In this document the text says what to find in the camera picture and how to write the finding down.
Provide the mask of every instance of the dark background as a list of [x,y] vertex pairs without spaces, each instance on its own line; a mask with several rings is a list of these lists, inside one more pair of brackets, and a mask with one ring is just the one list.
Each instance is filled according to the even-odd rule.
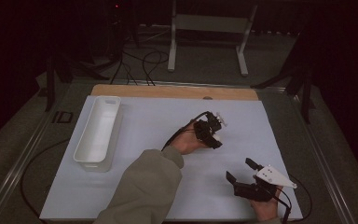
[[[299,36],[291,57],[307,59],[315,47],[319,54],[313,67],[313,84],[337,120],[358,160],[358,1],[338,4],[316,1],[263,1],[257,10],[256,34],[280,32],[298,35],[307,21],[313,22],[307,36]],[[77,60],[104,54],[91,33],[117,38],[106,31],[112,15],[107,7],[115,1],[0,1],[0,129],[38,91],[35,77],[46,71],[46,58],[54,49],[68,52]],[[134,24],[170,24],[171,1],[133,0],[123,6],[133,10]],[[222,15],[225,8],[244,4],[230,1],[183,0],[178,11]],[[242,10],[236,7],[235,14]]]

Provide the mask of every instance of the person's right hand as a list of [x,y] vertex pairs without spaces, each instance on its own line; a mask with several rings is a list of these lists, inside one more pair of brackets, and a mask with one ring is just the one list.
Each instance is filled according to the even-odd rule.
[[[282,187],[278,186],[275,196],[279,198]],[[256,202],[253,200],[249,200],[251,206],[255,210],[255,214],[257,216],[258,221],[267,221],[278,217],[278,201],[272,198],[268,202]]]

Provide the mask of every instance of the olive green sweater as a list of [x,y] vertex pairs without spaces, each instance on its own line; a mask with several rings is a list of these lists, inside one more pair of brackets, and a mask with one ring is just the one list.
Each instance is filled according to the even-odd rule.
[[[182,179],[182,155],[174,147],[145,150],[124,172],[115,195],[94,224],[160,224]],[[281,223],[277,218],[263,224]]]

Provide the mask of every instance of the hand-mounted device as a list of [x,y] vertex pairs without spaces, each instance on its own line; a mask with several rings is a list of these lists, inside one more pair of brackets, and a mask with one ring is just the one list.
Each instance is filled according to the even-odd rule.
[[[199,119],[200,117],[205,116],[207,120]],[[222,124],[227,126],[220,116],[219,113],[216,113],[216,116],[209,111],[203,112],[192,119],[187,125],[180,128],[168,141],[165,143],[163,149],[168,146],[173,139],[175,139],[179,134],[185,132],[188,126],[194,122],[194,133],[201,142],[206,146],[212,147],[213,149],[221,147],[223,144],[220,142],[220,137],[216,134],[217,131],[222,129]]]
[[274,198],[286,207],[286,212],[282,222],[286,223],[292,206],[288,206],[284,201],[275,196],[276,191],[278,190],[277,186],[296,189],[297,185],[270,165],[264,167],[255,163],[249,158],[246,158],[245,163],[248,164],[252,169],[258,171],[255,175],[255,183],[249,185],[237,182],[237,179],[234,177],[234,175],[232,175],[230,172],[226,172],[226,179],[234,187],[234,195],[257,202],[268,202]]

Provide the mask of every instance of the gray carpet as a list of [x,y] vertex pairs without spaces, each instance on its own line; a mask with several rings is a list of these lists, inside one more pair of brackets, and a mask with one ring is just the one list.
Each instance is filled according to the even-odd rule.
[[[140,37],[142,40],[152,35],[143,34],[141,31]],[[194,41],[188,34],[183,33],[182,35],[183,37],[179,38],[178,43],[175,71],[168,72],[167,63],[159,64],[150,73],[150,77],[156,84],[161,85],[169,82],[246,88],[277,75],[285,57],[295,43],[295,39],[290,36],[251,35],[245,51],[250,74],[248,77],[242,77],[234,50],[236,36],[223,36],[225,42],[221,39],[216,40],[216,38]],[[141,44],[143,47],[168,52],[169,36],[160,35],[151,41],[141,42]],[[134,81],[131,80],[133,77],[138,84],[145,84],[142,61],[130,55],[142,59],[151,51],[152,49],[134,49],[131,42],[126,45],[125,52],[128,54],[125,54],[123,59],[126,65],[120,68],[114,83],[126,84],[128,77],[130,84],[134,84]],[[152,54],[146,59],[149,62],[157,62],[159,54]],[[103,71],[102,74],[112,77],[117,67],[116,64]],[[148,63],[146,72],[152,68],[153,64]],[[44,134],[38,138],[35,153],[42,152],[44,149],[70,138],[87,95],[90,94],[93,85],[103,83],[84,77],[76,71],[74,74],[76,78],[72,84],[60,86],[67,91],[59,91],[62,99],[60,100],[59,97],[52,112],[73,112],[74,119],[70,123],[49,122]],[[284,87],[286,83],[287,80],[283,80],[276,83],[275,86]],[[299,178],[310,191],[313,201],[312,213],[302,223],[341,223],[337,206],[332,200],[332,190],[326,184],[322,174],[323,170],[316,160],[308,129],[313,131],[324,158],[335,175],[345,202],[351,209],[353,219],[358,223],[358,164],[317,89],[314,88],[312,91],[311,98],[314,107],[310,111],[311,125],[309,126],[305,125],[298,117],[297,104],[286,94],[277,89],[268,89],[259,91],[258,95],[267,110],[271,127],[289,173]],[[27,141],[32,137],[39,121],[41,119],[52,120],[52,114],[44,112],[45,102],[44,97],[36,95],[0,132],[0,186],[6,179],[5,176],[10,167],[27,146]],[[48,187],[57,172],[66,146],[67,142],[62,142],[48,149],[34,160],[24,176],[24,193],[38,212],[46,200]],[[19,186],[14,188],[11,195],[7,196],[7,202],[2,204],[0,223],[38,223],[36,216],[25,205]],[[310,200],[306,192],[299,188],[296,190],[296,196],[303,214],[306,215],[310,210]],[[91,221],[54,221],[51,223],[91,223]]]

